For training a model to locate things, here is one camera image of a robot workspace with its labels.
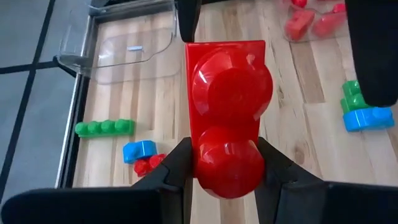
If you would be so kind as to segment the green four-stud block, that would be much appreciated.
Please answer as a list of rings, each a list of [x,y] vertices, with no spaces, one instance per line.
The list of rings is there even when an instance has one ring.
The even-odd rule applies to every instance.
[[[134,134],[135,122],[130,119],[79,122],[75,133],[80,138],[101,138]]]

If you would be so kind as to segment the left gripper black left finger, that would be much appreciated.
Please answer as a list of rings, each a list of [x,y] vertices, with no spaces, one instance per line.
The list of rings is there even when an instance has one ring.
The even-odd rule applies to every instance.
[[[8,199],[2,224],[189,224],[192,140],[128,187],[36,189]]]

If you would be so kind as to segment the black aluminium table frame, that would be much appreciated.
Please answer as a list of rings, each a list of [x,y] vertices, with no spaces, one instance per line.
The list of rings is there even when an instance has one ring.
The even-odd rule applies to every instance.
[[[68,25],[60,43],[59,53],[53,61],[75,78],[68,121],[63,139],[62,153],[55,186],[73,185],[80,139],[75,125],[83,120],[86,97],[91,78],[95,43],[98,36],[96,15],[101,13],[103,0],[79,0],[68,15]]]

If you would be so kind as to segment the blue two-stud block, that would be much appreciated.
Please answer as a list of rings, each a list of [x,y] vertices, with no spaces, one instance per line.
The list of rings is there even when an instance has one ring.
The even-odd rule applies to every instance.
[[[136,160],[146,159],[156,154],[156,143],[150,140],[129,142],[123,147],[123,160],[127,164],[133,164]]]
[[[395,125],[390,108],[364,108],[350,111],[343,115],[347,132],[371,129],[387,129]]]

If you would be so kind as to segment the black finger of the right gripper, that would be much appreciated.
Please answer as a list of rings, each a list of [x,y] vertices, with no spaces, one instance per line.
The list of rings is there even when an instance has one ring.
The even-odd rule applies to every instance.
[[[354,68],[364,100],[398,101],[398,0],[345,0]]]
[[[180,36],[184,42],[195,41],[200,9],[201,0],[177,0]]]

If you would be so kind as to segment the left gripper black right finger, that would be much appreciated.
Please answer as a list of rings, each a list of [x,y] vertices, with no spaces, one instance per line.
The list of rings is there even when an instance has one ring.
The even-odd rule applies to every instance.
[[[324,181],[258,140],[266,172],[255,189],[260,224],[398,224],[398,187]]]

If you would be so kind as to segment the green two-stud block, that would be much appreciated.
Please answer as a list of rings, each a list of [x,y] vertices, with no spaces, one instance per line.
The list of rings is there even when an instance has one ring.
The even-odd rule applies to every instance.
[[[343,113],[350,111],[369,108],[370,106],[365,102],[359,82],[357,80],[350,80],[342,85],[343,98],[340,100],[340,105]]]

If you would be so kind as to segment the clear plastic bin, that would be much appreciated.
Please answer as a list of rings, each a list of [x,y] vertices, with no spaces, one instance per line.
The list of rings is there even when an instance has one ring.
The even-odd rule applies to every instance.
[[[309,40],[323,40],[323,39],[330,39],[334,37],[343,37],[349,34],[348,32],[348,20],[346,18],[345,22],[343,25],[336,30],[336,32],[326,38],[318,38],[312,33],[312,27],[315,21],[320,18],[321,16],[325,14],[332,13],[332,8],[335,4],[338,3],[345,3],[345,0],[307,0],[307,5],[305,8],[299,8],[297,6],[294,6],[291,2],[291,0],[276,0],[276,5],[278,8],[278,16],[280,20],[280,26],[282,28],[282,32],[284,34],[284,37],[290,41],[290,42],[305,42]],[[311,23],[310,27],[308,28],[307,33],[298,41],[290,40],[286,34],[285,34],[285,23],[287,20],[289,20],[292,17],[292,14],[295,11],[300,11],[300,10],[310,10],[315,13],[315,18],[313,22]]]
[[[69,12],[55,58],[111,84],[175,75],[181,45],[174,0],[86,0]]]

